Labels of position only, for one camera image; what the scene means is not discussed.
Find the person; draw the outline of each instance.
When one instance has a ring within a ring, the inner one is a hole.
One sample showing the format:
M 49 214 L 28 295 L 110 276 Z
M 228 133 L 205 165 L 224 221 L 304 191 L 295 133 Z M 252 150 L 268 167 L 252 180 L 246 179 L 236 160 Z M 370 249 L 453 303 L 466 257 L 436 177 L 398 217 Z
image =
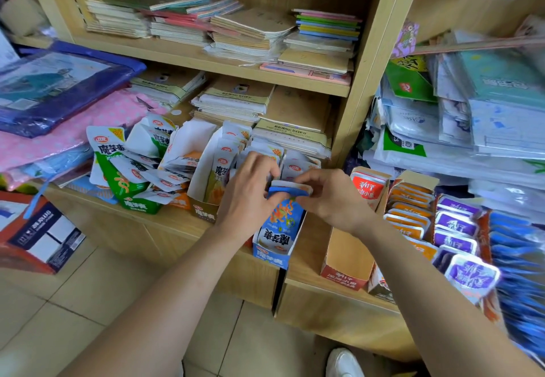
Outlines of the person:
M 264 191 L 276 162 L 251 152 L 227 184 L 215 225 L 99 335 L 61 377 L 174 376 L 210 294 L 230 259 L 288 198 Z M 313 169 L 297 183 L 306 211 L 359 238 L 375 257 L 430 374 L 434 377 L 524 375 L 543 371 L 456 290 L 397 230 L 376 215 L 340 169 Z M 346 350 L 334 350 L 327 377 L 362 377 Z

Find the white shoe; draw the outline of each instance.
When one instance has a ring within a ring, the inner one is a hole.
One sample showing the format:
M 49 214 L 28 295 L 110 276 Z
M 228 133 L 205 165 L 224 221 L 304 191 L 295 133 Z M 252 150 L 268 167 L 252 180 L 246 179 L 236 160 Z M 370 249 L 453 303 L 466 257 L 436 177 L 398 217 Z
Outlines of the white shoe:
M 350 350 L 336 348 L 328 357 L 325 377 L 365 377 L 358 360 Z

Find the person's left hand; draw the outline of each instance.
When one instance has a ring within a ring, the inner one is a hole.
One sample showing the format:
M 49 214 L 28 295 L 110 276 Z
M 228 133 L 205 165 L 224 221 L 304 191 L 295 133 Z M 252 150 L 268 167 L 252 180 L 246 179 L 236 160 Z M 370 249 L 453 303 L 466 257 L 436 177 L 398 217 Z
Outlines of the person's left hand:
M 244 164 L 229 181 L 217 211 L 215 228 L 223 236 L 232 238 L 242 246 L 280 202 L 289 199 L 286 192 L 277 192 L 265 198 L 269 174 L 280 176 L 276 161 L 257 152 L 250 152 Z

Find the red logo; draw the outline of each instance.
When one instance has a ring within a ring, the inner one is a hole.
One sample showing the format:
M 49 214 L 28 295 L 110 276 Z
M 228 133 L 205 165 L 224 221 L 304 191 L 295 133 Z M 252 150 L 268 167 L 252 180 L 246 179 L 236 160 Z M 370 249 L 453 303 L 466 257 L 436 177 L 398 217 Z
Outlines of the red logo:
M 412 88 L 409 83 L 399 83 L 399 87 L 401 87 L 401 90 L 407 91 L 408 93 L 412 93 Z
M 95 136 L 95 141 L 97 143 L 108 143 L 108 138 L 106 136 Z

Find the floor tile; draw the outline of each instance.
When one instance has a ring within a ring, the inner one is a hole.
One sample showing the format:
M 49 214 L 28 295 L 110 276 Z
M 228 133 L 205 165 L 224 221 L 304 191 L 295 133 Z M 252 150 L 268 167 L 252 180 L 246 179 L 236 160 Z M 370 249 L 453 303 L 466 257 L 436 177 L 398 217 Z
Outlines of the floor tile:
M 50 303 L 0 351 L 0 377 L 54 377 L 103 326 Z
M 162 272 L 112 250 L 97 248 L 53 295 L 51 302 L 109 325 Z
M 184 368 L 184 377 L 216 377 L 216 374 L 203 370 L 201 367 L 195 366 L 195 364 L 186 360 L 184 360 Z
M 30 292 L 32 295 L 49 299 L 96 248 L 88 239 L 85 239 L 55 275 L 0 268 L 0 278 Z
M 195 329 L 184 360 L 217 374 L 241 307 L 241 299 L 214 292 Z
M 337 345 L 327 338 L 282 324 L 273 318 L 270 310 L 245 302 L 220 375 L 323 375 L 327 355 Z
M 0 350 L 44 304 L 43 299 L 0 279 Z

